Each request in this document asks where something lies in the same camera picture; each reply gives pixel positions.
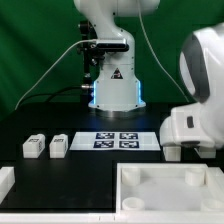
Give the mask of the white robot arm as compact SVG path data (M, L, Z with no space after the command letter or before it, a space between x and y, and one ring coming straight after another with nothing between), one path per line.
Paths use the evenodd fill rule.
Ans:
M100 75L89 107L129 113L145 106L134 74L135 42L114 23L116 16L138 16L157 9L160 0L73 0L91 23L100 52ZM180 73L194 104L176 107L160 128L165 146L224 146L224 23L193 32L180 54Z

